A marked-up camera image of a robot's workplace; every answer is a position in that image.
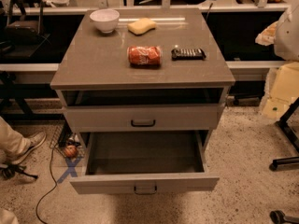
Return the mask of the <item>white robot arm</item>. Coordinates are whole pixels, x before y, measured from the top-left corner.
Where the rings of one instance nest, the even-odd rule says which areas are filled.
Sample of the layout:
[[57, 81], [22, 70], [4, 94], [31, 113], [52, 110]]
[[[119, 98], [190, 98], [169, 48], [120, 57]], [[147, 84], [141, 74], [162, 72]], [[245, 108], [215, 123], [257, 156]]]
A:
[[285, 61], [299, 61], [299, 0], [292, 0], [278, 21], [255, 38], [263, 46], [274, 46], [275, 54]]

